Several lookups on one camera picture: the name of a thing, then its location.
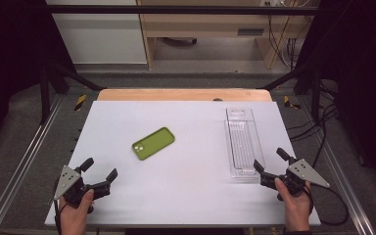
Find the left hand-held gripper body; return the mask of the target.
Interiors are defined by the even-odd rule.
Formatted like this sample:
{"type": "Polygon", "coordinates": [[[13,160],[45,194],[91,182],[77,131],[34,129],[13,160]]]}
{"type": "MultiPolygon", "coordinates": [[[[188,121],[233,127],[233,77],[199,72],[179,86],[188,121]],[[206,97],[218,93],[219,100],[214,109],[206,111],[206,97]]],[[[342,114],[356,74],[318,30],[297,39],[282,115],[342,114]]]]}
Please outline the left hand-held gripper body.
{"type": "Polygon", "coordinates": [[[94,191],[94,200],[111,194],[112,183],[105,180],[96,184],[85,184],[81,173],[79,166],[71,168],[65,165],[59,177],[54,199],[59,200],[64,197],[68,205],[77,209],[84,194],[90,189],[94,191]]]}

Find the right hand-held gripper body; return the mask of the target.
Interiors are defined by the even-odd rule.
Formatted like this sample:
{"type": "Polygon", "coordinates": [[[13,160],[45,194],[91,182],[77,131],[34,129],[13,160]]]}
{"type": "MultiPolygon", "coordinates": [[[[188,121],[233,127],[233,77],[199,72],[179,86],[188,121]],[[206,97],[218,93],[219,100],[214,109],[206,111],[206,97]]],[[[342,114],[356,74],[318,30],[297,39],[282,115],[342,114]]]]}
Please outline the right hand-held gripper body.
{"type": "Polygon", "coordinates": [[[292,196],[299,196],[304,191],[306,182],[325,188],[330,187],[330,184],[304,159],[293,160],[285,173],[280,175],[265,172],[260,166],[259,175],[260,184],[273,190],[276,189],[275,179],[279,178],[292,196]]]}

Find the clear plastic box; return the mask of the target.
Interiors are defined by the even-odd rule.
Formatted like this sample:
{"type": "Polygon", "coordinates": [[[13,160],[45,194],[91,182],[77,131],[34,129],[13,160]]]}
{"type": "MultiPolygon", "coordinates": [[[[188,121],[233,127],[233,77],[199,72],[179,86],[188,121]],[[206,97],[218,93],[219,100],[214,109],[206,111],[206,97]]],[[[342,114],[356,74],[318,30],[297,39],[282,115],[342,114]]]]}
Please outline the clear plastic box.
{"type": "Polygon", "coordinates": [[[253,110],[229,107],[225,113],[225,135],[232,177],[259,180],[254,162],[258,161],[262,167],[265,167],[265,162],[253,110]]]}

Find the green phone case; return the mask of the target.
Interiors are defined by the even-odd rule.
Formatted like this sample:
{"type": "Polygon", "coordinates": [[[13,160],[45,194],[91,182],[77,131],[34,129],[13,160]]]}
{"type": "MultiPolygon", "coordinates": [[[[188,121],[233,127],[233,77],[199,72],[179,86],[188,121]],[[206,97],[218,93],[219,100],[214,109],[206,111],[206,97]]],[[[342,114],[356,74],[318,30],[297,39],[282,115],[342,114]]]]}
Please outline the green phone case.
{"type": "Polygon", "coordinates": [[[131,147],[140,161],[144,161],[175,141],[173,133],[167,127],[161,127],[153,133],[134,142],[131,147]]]}

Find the person's left hand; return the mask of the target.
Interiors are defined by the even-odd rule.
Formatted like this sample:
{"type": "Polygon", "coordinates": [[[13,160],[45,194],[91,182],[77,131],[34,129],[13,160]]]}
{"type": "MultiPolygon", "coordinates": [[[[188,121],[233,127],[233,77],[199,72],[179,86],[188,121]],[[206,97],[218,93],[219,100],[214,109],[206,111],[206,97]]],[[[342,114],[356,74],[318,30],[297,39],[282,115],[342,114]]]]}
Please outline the person's left hand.
{"type": "Polygon", "coordinates": [[[79,207],[67,204],[64,197],[60,198],[60,223],[62,235],[86,235],[87,211],[93,204],[94,191],[90,189],[81,199],[79,207]]]}

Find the person's right hand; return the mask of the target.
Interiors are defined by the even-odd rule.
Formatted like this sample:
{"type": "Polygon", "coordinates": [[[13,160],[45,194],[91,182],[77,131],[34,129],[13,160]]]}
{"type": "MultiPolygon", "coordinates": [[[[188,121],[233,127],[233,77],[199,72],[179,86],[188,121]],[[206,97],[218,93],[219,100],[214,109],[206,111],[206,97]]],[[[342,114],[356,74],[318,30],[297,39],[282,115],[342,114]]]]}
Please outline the person's right hand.
{"type": "Polygon", "coordinates": [[[310,198],[306,194],[293,197],[282,180],[274,180],[285,206],[285,235],[304,235],[310,231],[310,198]]]}

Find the yellow black tape strip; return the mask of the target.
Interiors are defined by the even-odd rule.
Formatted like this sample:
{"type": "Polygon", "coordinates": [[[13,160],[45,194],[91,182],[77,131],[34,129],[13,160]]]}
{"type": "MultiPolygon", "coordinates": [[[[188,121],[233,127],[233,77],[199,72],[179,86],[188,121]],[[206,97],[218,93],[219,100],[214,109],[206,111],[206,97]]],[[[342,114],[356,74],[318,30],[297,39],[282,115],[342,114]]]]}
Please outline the yellow black tape strip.
{"type": "Polygon", "coordinates": [[[86,95],[85,94],[82,94],[82,95],[80,95],[78,97],[77,102],[76,102],[76,104],[74,106],[74,110],[75,111],[79,111],[81,109],[81,107],[82,107],[85,99],[86,99],[86,95]]]}
{"type": "Polygon", "coordinates": [[[302,108],[301,105],[292,104],[289,99],[289,96],[284,96],[284,107],[295,109],[295,110],[300,110],[302,108]]]}

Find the black metal stand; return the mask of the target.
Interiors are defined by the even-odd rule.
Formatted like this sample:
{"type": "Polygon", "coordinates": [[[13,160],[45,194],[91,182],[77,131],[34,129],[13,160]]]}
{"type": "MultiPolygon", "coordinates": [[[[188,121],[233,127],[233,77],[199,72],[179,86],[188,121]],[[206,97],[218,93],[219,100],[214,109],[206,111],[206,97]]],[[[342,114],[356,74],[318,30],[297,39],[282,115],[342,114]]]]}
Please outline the black metal stand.
{"type": "Polygon", "coordinates": [[[321,79],[317,66],[311,65],[310,63],[305,63],[299,67],[296,67],[294,70],[288,72],[280,78],[264,85],[262,89],[267,91],[273,90],[292,78],[296,78],[298,80],[294,87],[294,92],[297,95],[305,95],[308,90],[311,90],[310,116],[316,124],[320,124],[319,101],[321,79]]]}
{"type": "Polygon", "coordinates": [[[76,71],[69,70],[58,64],[45,65],[39,74],[41,94],[41,124],[45,123],[49,119],[51,112],[49,85],[53,86],[57,94],[66,94],[70,89],[65,81],[66,77],[72,78],[76,82],[93,91],[103,90],[102,86],[99,86],[80,76],[76,71]]]}

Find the black curtain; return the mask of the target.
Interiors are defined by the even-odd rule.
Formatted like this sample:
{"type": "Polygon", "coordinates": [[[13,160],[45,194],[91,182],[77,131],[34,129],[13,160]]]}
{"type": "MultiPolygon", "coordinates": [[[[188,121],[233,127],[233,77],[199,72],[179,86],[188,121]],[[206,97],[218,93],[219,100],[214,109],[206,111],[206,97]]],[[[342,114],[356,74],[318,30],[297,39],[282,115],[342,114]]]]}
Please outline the black curtain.
{"type": "Polygon", "coordinates": [[[320,0],[331,15],[316,16],[299,57],[302,64],[328,29],[318,71],[338,84],[337,103],[365,161],[376,169],[376,0],[320,0]]]}
{"type": "Polygon", "coordinates": [[[27,9],[46,4],[46,0],[0,0],[0,127],[10,98],[37,84],[44,64],[74,69],[53,16],[27,9]]]}

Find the grey desk label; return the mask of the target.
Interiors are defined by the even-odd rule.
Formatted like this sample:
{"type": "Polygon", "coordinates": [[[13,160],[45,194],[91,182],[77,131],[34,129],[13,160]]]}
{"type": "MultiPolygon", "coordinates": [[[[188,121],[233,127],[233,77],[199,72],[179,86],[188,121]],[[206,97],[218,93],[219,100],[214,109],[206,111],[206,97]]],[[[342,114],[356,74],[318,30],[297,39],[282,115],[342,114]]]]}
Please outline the grey desk label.
{"type": "Polygon", "coordinates": [[[264,34],[264,28],[239,28],[238,36],[261,36],[264,34]]]}

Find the white cabinet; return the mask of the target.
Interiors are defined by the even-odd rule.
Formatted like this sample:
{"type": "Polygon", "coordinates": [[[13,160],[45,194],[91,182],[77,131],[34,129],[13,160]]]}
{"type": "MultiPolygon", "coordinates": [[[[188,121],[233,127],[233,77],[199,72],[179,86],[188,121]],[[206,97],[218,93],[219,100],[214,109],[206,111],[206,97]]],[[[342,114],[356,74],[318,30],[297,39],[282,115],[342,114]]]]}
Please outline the white cabinet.
{"type": "Polygon", "coordinates": [[[137,14],[54,14],[76,65],[146,64],[137,14]]]}

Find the office chair base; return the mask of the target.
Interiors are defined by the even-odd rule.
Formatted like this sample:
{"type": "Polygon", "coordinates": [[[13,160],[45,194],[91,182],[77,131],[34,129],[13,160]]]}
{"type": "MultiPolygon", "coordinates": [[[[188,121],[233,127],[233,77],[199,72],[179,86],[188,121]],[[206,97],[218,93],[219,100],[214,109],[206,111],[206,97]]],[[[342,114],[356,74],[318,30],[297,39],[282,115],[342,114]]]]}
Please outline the office chair base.
{"type": "Polygon", "coordinates": [[[174,46],[191,46],[195,45],[198,42],[197,38],[171,38],[163,37],[162,40],[169,45],[174,46]]]}

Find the wooden desk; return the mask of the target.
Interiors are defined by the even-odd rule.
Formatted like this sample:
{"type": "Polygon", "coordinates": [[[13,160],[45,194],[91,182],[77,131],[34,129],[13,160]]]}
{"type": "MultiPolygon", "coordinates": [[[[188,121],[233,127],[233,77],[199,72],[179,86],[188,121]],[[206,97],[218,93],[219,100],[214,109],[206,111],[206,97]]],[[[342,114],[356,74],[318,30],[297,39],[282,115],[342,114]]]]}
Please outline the wooden desk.
{"type": "MultiPolygon", "coordinates": [[[[296,8],[304,0],[136,0],[139,6],[258,7],[264,2],[296,8]]],[[[139,19],[149,66],[153,64],[159,38],[235,37],[254,39],[265,66],[270,70],[284,47],[284,41],[303,39],[310,28],[310,19],[304,16],[141,14],[139,19]],[[239,28],[264,28],[264,34],[238,36],[239,28]]]]}

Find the aluminium rail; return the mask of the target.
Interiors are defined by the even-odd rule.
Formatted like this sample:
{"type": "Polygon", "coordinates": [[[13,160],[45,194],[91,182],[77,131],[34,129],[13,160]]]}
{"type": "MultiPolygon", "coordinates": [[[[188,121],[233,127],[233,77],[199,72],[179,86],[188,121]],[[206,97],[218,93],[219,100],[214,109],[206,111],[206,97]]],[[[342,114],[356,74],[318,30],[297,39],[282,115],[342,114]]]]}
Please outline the aluminium rail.
{"type": "Polygon", "coordinates": [[[50,113],[47,119],[39,125],[15,172],[9,180],[5,190],[3,191],[0,197],[0,224],[2,223],[8,209],[13,203],[21,185],[23,184],[25,176],[35,157],[37,156],[37,153],[39,152],[41,145],[45,140],[45,137],[50,127],[52,126],[52,123],[56,115],[58,114],[64,100],[64,95],[55,96],[55,100],[50,107],[50,113]]]}
{"type": "MultiPolygon", "coordinates": [[[[310,116],[311,102],[307,97],[299,96],[299,101],[302,104],[305,115],[314,123],[315,121],[310,116]]],[[[376,232],[366,215],[353,187],[343,167],[339,164],[331,145],[327,140],[326,135],[326,121],[330,120],[338,111],[334,104],[324,105],[323,109],[319,109],[319,129],[313,133],[318,144],[316,157],[318,161],[326,162],[328,170],[333,178],[336,188],[342,197],[343,201],[348,206],[348,212],[358,235],[376,235],[376,232]]]]}

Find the black frame bar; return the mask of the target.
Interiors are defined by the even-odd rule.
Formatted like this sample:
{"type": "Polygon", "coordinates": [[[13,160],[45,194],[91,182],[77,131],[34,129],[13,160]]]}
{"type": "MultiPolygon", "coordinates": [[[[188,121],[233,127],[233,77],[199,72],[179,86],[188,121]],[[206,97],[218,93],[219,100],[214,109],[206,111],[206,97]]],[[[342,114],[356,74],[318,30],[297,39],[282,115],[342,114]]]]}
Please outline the black frame bar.
{"type": "Polygon", "coordinates": [[[315,16],[318,8],[224,7],[224,6],[130,6],[130,5],[48,5],[54,14],[184,14],[184,15],[276,15],[315,16]]]}

